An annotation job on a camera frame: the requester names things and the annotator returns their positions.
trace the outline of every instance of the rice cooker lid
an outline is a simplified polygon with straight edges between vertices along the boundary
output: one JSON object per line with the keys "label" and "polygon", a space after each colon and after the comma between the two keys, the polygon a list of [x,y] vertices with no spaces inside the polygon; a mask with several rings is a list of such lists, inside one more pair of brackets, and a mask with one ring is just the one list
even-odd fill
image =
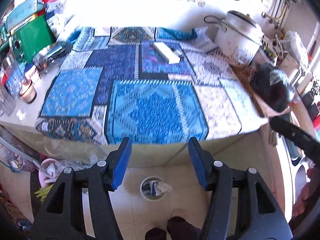
{"label": "rice cooker lid", "polygon": [[261,30],[261,27],[259,24],[257,24],[254,20],[252,20],[250,17],[248,17],[247,15],[241,13],[241,12],[237,12],[237,11],[228,11],[229,14],[233,14],[235,16],[238,16],[239,18],[245,20],[247,23],[251,24],[253,27],[257,28],[258,30]]}

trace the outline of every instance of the blue patterned tablecloth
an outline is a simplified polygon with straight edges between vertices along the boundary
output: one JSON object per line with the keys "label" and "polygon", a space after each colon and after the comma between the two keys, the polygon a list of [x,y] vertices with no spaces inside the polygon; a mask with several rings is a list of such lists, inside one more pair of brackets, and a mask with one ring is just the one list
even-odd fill
{"label": "blue patterned tablecloth", "polygon": [[[47,91],[36,129],[90,144],[168,144],[257,130],[260,118],[220,49],[205,35],[154,27],[82,28]],[[183,57],[167,64],[152,43]]]}

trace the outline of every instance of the bowl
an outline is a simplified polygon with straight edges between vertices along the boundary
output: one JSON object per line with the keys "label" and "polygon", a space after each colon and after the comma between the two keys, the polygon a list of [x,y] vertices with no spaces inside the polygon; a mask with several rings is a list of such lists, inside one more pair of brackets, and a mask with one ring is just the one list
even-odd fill
{"label": "bowl", "polygon": [[[45,169],[49,166],[50,163],[56,163],[57,160],[55,159],[52,159],[52,158],[48,158],[48,159],[45,159],[42,163],[41,163],[41,167],[44,167]],[[49,184],[47,183],[44,183],[43,181],[45,179],[48,179],[48,175],[42,171],[39,171],[39,182],[40,182],[40,186],[41,188],[46,188],[46,187],[49,187]]]}

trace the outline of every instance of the glass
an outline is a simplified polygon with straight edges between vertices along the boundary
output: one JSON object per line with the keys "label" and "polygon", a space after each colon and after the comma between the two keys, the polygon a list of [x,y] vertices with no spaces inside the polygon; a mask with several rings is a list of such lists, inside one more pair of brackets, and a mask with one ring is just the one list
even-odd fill
{"label": "glass", "polygon": [[8,87],[12,94],[18,95],[19,91],[27,79],[22,73],[19,63],[9,54],[2,63],[4,67],[4,73],[8,77]]}
{"label": "glass", "polygon": [[31,104],[37,97],[37,92],[33,87],[32,81],[28,80],[24,84],[22,84],[22,88],[19,92],[19,96],[25,101],[27,104]]}
{"label": "glass", "polygon": [[0,84],[0,109],[7,115],[10,116],[16,107],[16,103],[13,98],[9,95],[3,85]]}

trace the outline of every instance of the green box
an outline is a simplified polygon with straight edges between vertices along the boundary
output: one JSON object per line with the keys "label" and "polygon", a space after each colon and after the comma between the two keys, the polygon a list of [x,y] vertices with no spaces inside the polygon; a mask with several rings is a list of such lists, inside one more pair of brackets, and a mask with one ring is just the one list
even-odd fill
{"label": "green box", "polygon": [[28,64],[41,49],[55,41],[56,38],[47,25],[45,16],[41,15],[14,32],[13,54],[18,62]]}

